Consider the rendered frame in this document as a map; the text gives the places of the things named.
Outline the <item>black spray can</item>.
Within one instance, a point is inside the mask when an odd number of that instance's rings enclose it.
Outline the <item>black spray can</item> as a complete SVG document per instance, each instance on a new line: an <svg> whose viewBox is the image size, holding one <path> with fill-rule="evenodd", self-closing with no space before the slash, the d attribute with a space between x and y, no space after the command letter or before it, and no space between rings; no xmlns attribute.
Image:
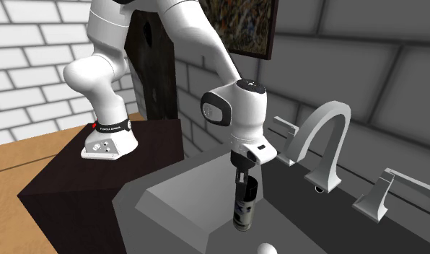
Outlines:
<svg viewBox="0 0 430 254"><path fill-rule="evenodd" d="M241 232L248 231L252 225L257 192L258 182L251 175L248 176L247 185L236 186L233 224Z"/></svg>

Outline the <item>white round object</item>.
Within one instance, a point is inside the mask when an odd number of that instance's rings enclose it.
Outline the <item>white round object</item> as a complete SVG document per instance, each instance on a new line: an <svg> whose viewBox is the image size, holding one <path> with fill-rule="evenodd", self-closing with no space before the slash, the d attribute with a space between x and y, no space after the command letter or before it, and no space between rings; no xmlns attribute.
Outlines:
<svg viewBox="0 0 430 254"><path fill-rule="evenodd" d="M278 252L272 244L265 242L258 246L257 254L278 254Z"/></svg>

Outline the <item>dark robot stand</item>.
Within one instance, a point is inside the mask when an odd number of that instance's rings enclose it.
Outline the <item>dark robot stand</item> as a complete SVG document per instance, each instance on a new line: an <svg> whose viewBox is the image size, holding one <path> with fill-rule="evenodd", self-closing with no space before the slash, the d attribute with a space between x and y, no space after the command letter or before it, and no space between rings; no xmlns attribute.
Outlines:
<svg viewBox="0 0 430 254"><path fill-rule="evenodd" d="M125 183L183 160L178 119L134 121L136 149L116 160L84 159L83 129L17 197L58 254L126 254L112 200Z"/></svg>

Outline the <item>grey sink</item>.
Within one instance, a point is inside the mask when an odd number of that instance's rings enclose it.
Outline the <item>grey sink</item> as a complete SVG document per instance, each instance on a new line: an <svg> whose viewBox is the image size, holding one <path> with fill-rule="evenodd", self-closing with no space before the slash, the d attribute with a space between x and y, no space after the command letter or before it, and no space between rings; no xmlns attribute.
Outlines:
<svg viewBox="0 0 430 254"><path fill-rule="evenodd" d="M230 151L219 146L126 183L113 206L127 254L430 254L430 242L385 218L374 223L343 190L320 194L300 165L251 169L251 228L234 228Z"/></svg>

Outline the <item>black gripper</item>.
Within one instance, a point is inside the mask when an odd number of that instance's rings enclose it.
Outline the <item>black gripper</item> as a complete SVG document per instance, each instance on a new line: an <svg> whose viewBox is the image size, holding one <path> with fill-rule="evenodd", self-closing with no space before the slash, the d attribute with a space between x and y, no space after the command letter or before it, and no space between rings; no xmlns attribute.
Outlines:
<svg viewBox="0 0 430 254"><path fill-rule="evenodd" d="M236 176L235 176L236 184L241 182L243 182L244 184L247 184L249 169L255 166L254 161L248 159L247 157L239 153L231 151L230 162L234 167L236 167Z"/></svg>

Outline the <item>grey arched faucet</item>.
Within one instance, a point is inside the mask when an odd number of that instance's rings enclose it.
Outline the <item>grey arched faucet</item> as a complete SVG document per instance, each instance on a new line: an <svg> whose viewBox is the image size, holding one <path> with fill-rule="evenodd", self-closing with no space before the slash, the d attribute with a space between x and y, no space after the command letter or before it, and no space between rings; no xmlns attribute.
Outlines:
<svg viewBox="0 0 430 254"><path fill-rule="evenodd" d="M331 101L316 109L299 127L294 138L283 150L286 160L297 163L303 160L313 139L319 130L328 122L333 122L333 130L327 142L319 165L304 176L306 180L326 193L331 192L340 183L336 168L339 154L351 121L350 107L338 101Z"/></svg>

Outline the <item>dark framed wall picture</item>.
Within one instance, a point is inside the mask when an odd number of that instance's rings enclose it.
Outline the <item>dark framed wall picture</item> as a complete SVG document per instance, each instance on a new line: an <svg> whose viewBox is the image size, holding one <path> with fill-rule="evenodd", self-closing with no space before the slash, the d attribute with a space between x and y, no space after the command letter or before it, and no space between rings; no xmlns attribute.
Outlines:
<svg viewBox="0 0 430 254"><path fill-rule="evenodd" d="M271 59L279 0L199 0L230 53Z"/></svg>

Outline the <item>dark wooden cabinet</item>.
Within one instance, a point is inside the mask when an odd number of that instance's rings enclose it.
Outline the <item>dark wooden cabinet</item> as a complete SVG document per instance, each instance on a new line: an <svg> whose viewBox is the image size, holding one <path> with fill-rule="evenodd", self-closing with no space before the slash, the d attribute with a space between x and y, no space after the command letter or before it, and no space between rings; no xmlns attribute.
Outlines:
<svg viewBox="0 0 430 254"><path fill-rule="evenodd" d="M174 45L158 14L132 14L125 51L140 114L147 120L177 119Z"/></svg>

